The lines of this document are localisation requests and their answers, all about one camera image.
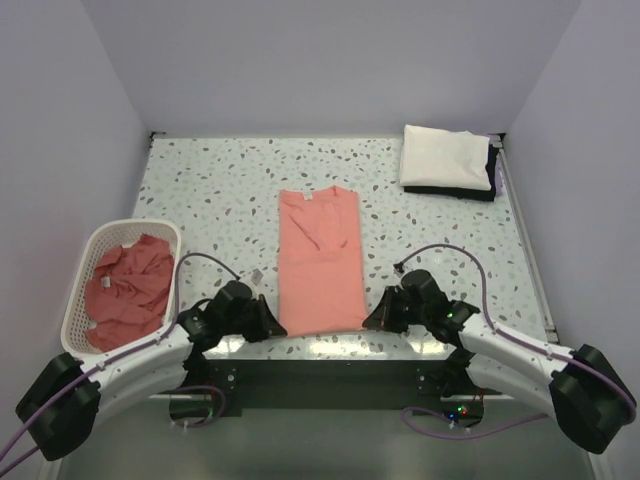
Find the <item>salmon pink t-shirt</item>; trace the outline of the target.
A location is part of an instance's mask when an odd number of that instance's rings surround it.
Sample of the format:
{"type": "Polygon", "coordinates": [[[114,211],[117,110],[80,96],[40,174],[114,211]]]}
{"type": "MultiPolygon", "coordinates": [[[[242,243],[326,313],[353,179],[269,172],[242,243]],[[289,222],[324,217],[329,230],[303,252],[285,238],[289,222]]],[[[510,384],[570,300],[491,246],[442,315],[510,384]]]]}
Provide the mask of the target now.
{"type": "Polygon", "coordinates": [[[290,337],[354,332],[367,316],[356,192],[279,196],[278,320],[290,337]]]}

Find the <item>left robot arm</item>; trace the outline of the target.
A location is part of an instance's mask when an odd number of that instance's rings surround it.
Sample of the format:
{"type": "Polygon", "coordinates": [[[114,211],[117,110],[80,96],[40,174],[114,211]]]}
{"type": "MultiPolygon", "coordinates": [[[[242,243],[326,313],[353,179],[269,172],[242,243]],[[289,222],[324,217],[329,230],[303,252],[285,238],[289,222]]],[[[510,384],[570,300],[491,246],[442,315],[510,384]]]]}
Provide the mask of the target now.
{"type": "Polygon", "coordinates": [[[228,335],[255,343],[287,331],[264,295],[232,280],[211,299],[180,312],[170,328],[147,340],[95,357],[63,353],[45,366],[16,406],[16,414],[48,461],[77,449],[93,428],[130,405],[179,387],[200,390],[206,351],[228,335]]]}

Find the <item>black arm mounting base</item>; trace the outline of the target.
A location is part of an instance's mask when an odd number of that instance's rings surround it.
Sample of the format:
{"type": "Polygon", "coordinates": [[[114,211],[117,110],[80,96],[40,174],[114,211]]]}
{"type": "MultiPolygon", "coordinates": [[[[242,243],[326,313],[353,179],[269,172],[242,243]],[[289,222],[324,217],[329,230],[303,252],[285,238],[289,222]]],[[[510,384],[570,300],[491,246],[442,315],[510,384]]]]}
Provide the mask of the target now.
{"type": "Polygon", "coordinates": [[[223,407],[225,416],[247,409],[401,410],[421,406],[449,411],[455,396],[483,413],[487,391],[450,360],[204,360],[190,364],[185,386],[209,391],[170,393],[174,421],[201,422],[223,407]]]}

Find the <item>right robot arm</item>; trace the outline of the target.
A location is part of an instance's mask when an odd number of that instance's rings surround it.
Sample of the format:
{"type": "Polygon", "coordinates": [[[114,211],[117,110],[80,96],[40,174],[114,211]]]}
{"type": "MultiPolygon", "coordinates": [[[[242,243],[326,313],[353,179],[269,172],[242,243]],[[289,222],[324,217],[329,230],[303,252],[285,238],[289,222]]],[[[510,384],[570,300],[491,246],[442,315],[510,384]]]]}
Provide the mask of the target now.
{"type": "Polygon", "coordinates": [[[571,349],[500,325],[478,307],[448,299],[426,270],[386,288],[363,322],[368,330],[394,333],[413,325],[453,346],[445,369],[452,390],[477,386],[520,400],[590,453],[603,453],[636,418],[636,400],[600,350],[571,349]]]}

